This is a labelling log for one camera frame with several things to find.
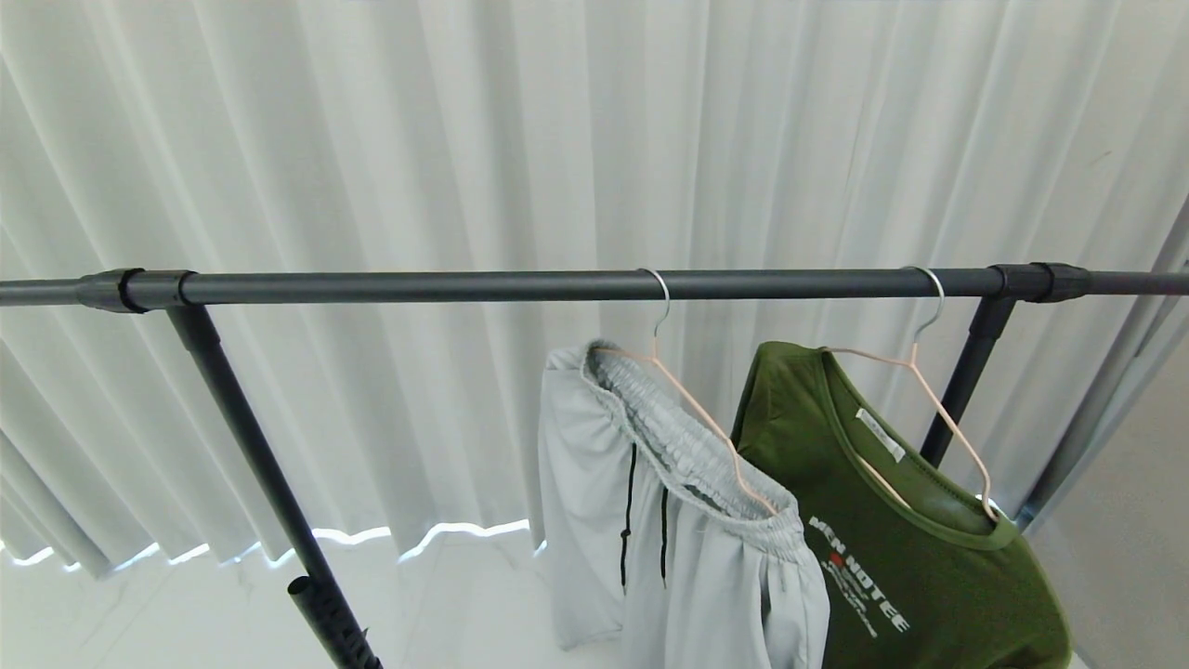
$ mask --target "clothes rack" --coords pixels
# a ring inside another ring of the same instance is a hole
[[[982,297],[943,404],[961,419],[1019,301],[1082,295],[1189,295],[1189,273],[1090,271],[1063,263],[936,269],[946,296]],[[920,297],[936,294],[917,269],[662,271],[673,299]],[[289,586],[336,667],[382,667],[224,354],[206,309],[225,303],[496,302],[662,298],[643,271],[197,273],[117,269],[78,278],[0,280],[0,307],[83,304],[117,313],[164,309],[264,490],[307,575]],[[935,418],[921,455],[939,466],[950,433]]]

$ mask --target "marble floor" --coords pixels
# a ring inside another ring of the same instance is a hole
[[[602,644],[553,643],[548,588],[527,531],[442,534],[398,561],[391,541],[322,542],[372,649],[389,669],[616,667]],[[55,558],[0,560],[0,668],[329,667],[285,593],[296,560],[145,558],[101,581]],[[1074,669],[1084,669],[1075,661]]]

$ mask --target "drawstring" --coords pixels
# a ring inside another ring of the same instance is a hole
[[[628,509],[623,512],[623,549],[619,551],[619,585],[628,592],[628,537],[631,536],[631,482],[636,479],[636,444],[631,444],[631,465],[628,467]]]
[[[665,580],[665,557],[668,554],[668,488],[661,493],[661,587],[667,588]]]
[[[631,536],[631,487],[636,480],[636,444],[631,444],[631,465],[628,466],[628,507],[623,512],[623,531],[619,539],[619,586],[628,592],[628,537]],[[668,488],[661,487],[661,585],[668,587],[665,569],[668,558]]]

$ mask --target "green t-shirt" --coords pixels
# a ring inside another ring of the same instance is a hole
[[[831,354],[761,346],[732,441],[800,505],[830,593],[825,669],[1069,664],[1061,608],[1017,528],[921,460]]]

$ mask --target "hanger hook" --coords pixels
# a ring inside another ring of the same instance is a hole
[[[655,340],[661,330],[661,323],[665,322],[666,317],[668,317],[668,310],[673,305],[673,299],[669,298],[668,285],[665,283],[665,278],[661,276],[661,272],[656,271],[655,269],[648,269],[647,266],[642,266],[640,269],[655,276],[656,280],[659,280],[661,284],[661,290],[665,290],[665,313],[661,314],[661,317],[660,320],[656,321],[656,324],[653,324],[653,340]]]
[[[918,340],[920,340],[920,333],[924,332],[925,328],[929,327],[930,324],[937,322],[937,318],[942,316],[942,309],[945,308],[945,288],[942,288],[942,279],[938,278],[936,273],[933,273],[933,270],[924,266],[917,266],[914,264],[905,265],[904,269],[907,267],[917,269],[925,272],[926,276],[933,279],[933,285],[937,285],[937,310],[933,313],[932,317],[930,317],[925,322],[921,322],[920,326],[917,327],[917,330],[912,333],[912,343],[916,345]]]

